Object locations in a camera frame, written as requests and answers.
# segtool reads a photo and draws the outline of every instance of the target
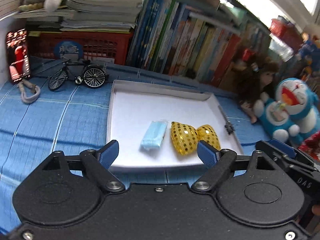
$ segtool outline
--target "miniature bicycle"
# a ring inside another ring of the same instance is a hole
[[[90,60],[83,60],[82,63],[68,60],[63,64],[62,69],[57,71],[49,80],[48,87],[51,91],[59,89],[64,82],[69,79],[68,73],[74,76],[77,85],[84,83],[87,87],[92,89],[101,87],[109,77],[99,65],[90,64]],[[70,71],[68,66],[84,66],[84,68],[81,75],[77,77]]]

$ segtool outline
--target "bicycle front wheel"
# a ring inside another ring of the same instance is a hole
[[[83,81],[87,87],[96,89],[102,87],[106,81],[106,75],[101,68],[92,67],[84,72]]]
[[[68,73],[65,70],[59,70],[50,78],[48,84],[49,90],[55,91],[59,89],[67,80],[67,78]]]

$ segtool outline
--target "white tray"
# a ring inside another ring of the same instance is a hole
[[[179,168],[202,165],[196,151],[188,156],[178,154],[171,141],[171,122],[194,128],[211,125],[222,148],[243,155],[241,145],[233,134],[228,135],[226,121],[219,102],[211,93],[170,86],[115,80],[112,87],[107,141],[119,142],[119,156],[112,164],[114,170]],[[151,121],[169,122],[164,141],[157,151],[142,151],[141,140]]]

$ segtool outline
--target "open red mouth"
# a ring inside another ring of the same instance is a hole
[[[282,87],[282,100],[289,106],[300,104],[294,93],[286,87]]]

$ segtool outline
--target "light blue tissue packet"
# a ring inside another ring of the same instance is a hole
[[[167,130],[167,125],[167,121],[152,121],[140,146],[146,150],[159,149]]]

